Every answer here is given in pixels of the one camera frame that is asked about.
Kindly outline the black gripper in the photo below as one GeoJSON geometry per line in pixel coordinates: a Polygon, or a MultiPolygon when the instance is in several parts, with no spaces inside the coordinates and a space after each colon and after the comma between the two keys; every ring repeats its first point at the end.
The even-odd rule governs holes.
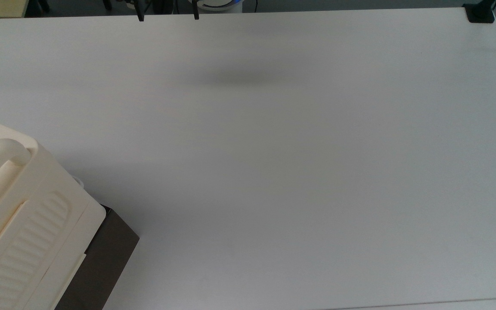
{"type": "MultiPolygon", "coordinates": [[[[124,0],[128,7],[137,9],[137,16],[140,22],[145,20],[145,13],[181,13],[188,12],[181,7],[184,0],[124,0]]],[[[192,0],[192,11],[195,20],[199,20],[198,0],[192,0]]]]}

